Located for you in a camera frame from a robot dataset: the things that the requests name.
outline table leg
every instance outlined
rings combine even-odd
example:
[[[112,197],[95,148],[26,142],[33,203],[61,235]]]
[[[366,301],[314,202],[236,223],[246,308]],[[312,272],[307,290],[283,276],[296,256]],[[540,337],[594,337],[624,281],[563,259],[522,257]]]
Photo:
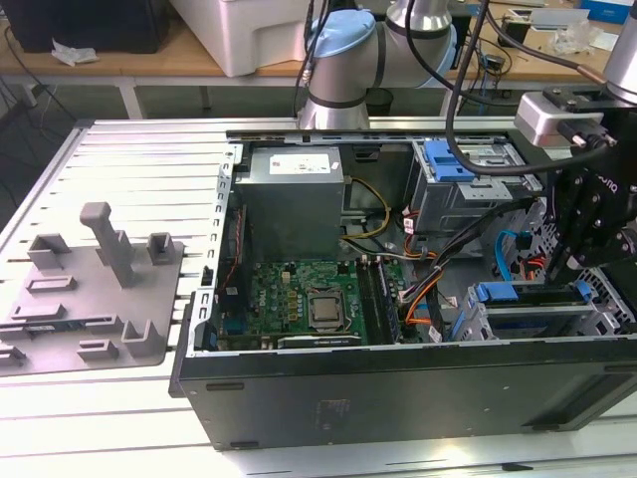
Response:
[[[27,108],[35,108],[38,105],[38,100],[33,95],[33,90],[30,85],[20,85],[20,93],[22,95],[22,101]]]
[[[146,113],[143,109],[134,85],[119,85],[119,92],[131,120],[143,120]]]
[[[208,87],[199,87],[199,93],[201,93],[201,103],[204,110],[210,110],[212,105],[210,104],[210,94],[208,93]]]

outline green circuit board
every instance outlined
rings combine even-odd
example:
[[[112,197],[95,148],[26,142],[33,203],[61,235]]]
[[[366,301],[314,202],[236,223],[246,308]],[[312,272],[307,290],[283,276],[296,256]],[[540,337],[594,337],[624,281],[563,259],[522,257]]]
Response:
[[[385,263],[392,294],[405,288],[400,264]],[[256,264],[252,283],[252,311],[248,333],[307,334],[310,327],[310,298],[315,294],[340,293],[345,322],[339,333],[361,337],[367,344],[361,311],[356,268],[353,261]]]

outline black computer case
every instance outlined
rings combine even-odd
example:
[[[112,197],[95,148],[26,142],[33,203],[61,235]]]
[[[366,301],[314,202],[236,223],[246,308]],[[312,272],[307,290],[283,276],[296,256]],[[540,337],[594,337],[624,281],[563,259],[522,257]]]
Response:
[[[14,36],[28,53],[52,39],[98,52],[155,53],[168,34],[167,0],[2,0]]]

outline cpu socket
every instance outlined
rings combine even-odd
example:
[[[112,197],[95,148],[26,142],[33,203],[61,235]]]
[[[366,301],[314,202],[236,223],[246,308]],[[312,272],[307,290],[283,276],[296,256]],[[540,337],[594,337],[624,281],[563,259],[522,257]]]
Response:
[[[344,327],[342,295],[336,292],[308,293],[310,328],[317,332],[337,332]]]

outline floor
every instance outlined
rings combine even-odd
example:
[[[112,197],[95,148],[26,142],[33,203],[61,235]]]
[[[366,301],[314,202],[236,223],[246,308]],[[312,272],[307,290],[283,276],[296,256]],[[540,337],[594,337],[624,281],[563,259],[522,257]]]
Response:
[[[213,108],[204,111],[197,88],[146,87],[140,97],[148,116],[159,118],[266,118],[288,117],[290,88],[214,88],[210,89]],[[432,90],[394,90],[393,116],[435,116],[443,93]],[[59,87],[56,97],[78,119],[120,120],[126,118],[121,97],[108,87]],[[54,156],[73,124],[55,102],[40,92],[38,106],[26,111],[14,107],[15,118],[0,128],[0,230],[4,228],[40,172]],[[46,130],[39,130],[43,125]],[[476,115],[468,106],[464,115]],[[513,109],[491,108],[485,115],[514,115]]]

